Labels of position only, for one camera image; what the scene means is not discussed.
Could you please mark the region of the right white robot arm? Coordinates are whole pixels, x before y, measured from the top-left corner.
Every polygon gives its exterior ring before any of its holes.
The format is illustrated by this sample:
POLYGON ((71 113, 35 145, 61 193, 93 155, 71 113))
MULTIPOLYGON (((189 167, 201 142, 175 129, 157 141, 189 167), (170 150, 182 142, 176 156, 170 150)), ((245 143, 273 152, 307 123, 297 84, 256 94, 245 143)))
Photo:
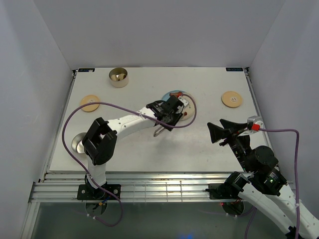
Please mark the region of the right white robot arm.
POLYGON ((221 126, 208 123, 212 143, 229 145, 244 172, 233 172, 217 188, 208 186, 211 199, 243 199, 275 223, 288 239, 317 239, 318 219, 302 204, 299 185, 295 190, 277 169, 278 159, 268 146, 250 146, 250 135, 263 128, 261 117, 253 116, 246 123, 220 120, 221 126))

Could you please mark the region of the steel tongs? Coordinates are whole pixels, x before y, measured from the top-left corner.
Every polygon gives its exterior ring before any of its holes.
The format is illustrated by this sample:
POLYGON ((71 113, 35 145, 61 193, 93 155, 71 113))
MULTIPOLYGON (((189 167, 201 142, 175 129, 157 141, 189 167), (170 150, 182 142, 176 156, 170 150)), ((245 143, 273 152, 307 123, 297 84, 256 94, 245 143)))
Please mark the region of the steel tongs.
POLYGON ((159 136, 163 131, 165 131, 166 128, 163 127, 163 126, 160 126, 159 128, 157 128, 155 131, 154 131, 154 134, 153 134, 153 137, 157 137, 159 136))

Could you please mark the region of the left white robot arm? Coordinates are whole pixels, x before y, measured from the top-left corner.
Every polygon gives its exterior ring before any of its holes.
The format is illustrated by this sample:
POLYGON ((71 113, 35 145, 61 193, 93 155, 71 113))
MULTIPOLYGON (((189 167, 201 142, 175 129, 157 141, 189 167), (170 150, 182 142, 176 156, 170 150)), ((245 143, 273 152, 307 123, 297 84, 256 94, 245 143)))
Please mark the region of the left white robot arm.
POLYGON ((154 127, 161 122, 168 126, 160 129, 172 130, 183 116, 188 105, 184 99, 171 96, 167 101, 155 101, 130 115, 104 120, 97 118, 82 139, 84 152, 88 156, 88 175, 85 183, 89 194, 100 199, 106 193, 106 163, 113 157, 117 141, 145 128, 154 127))

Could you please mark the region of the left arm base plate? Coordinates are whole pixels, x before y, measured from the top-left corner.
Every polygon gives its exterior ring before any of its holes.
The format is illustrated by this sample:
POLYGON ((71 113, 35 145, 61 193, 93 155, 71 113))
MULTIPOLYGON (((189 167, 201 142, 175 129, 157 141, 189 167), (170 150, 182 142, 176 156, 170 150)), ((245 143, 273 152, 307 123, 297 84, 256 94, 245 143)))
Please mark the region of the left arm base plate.
POLYGON ((121 195, 121 185, 120 184, 105 184, 102 186, 107 192, 100 188, 93 188, 87 184, 81 184, 78 187, 77 191, 77 200, 87 201, 87 200, 100 200, 103 201, 107 198, 111 198, 111 200, 115 200, 115 198, 110 195, 113 193, 115 196, 120 198, 121 195))

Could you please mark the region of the rice ball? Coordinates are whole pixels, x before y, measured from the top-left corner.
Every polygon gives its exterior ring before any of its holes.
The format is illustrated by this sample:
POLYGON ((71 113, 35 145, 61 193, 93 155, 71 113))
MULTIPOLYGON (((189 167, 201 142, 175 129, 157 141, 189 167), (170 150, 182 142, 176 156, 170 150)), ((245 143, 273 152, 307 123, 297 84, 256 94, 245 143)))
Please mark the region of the rice ball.
POLYGON ((110 79, 111 79, 112 81, 119 81, 119 78, 118 78, 118 76, 117 76, 116 74, 111 75, 111 76, 110 76, 110 79))
POLYGON ((126 76, 127 76, 127 75, 126 75, 125 73, 119 74, 119 75, 118 75, 119 81, 124 80, 124 79, 126 78, 126 76))

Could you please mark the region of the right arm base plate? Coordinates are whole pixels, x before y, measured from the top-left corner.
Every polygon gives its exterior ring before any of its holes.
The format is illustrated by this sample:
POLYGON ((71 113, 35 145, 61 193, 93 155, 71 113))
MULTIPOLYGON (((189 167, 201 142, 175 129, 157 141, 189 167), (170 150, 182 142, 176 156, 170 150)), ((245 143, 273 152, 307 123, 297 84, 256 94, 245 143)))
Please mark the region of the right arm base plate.
POLYGON ((244 192, 244 189, 230 184, 209 184, 205 192, 209 193, 210 199, 239 199, 239 193, 244 192))

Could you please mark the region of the ceramic food plate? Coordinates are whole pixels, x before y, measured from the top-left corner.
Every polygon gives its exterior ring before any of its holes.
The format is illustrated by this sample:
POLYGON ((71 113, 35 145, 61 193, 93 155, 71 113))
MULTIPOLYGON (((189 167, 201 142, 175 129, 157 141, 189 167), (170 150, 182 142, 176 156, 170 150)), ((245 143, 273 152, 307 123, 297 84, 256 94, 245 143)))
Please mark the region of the ceramic food plate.
POLYGON ((187 120, 187 119, 189 119, 189 118, 192 118, 193 115, 194 115, 194 113, 195 113, 194 103, 193 103, 193 101, 191 100, 190 97, 185 96, 184 94, 190 95, 191 97, 192 97, 192 95, 191 95, 190 93, 188 93, 188 92, 185 92, 185 91, 173 90, 173 91, 170 91, 170 92, 167 92, 166 94, 164 94, 163 97, 162 97, 162 100, 163 100, 163 101, 168 100, 169 97, 170 97, 169 94, 170 94, 171 92, 182 92, 183 95, 181 96, 181 98, 184 98, 184 99, 188 100, 189 103, 190 103, 190 107, 189 107, 188 109, 182 111, 183 116, 181 117, 180 120, 187 120))

